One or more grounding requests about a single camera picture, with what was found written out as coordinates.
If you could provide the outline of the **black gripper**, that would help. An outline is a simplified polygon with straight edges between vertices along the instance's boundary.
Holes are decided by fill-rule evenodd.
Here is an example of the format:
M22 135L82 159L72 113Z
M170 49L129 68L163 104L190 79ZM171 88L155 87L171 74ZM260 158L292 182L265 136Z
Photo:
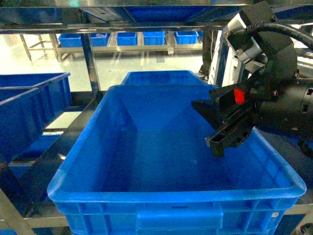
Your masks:
M245 92L244 104L237 104L234 89ZM271 73L254 73L245 83L209 91L210 99L191 101L191 105L216 131L205 139L214 157L240 146L253 127L276 129L276 81Z

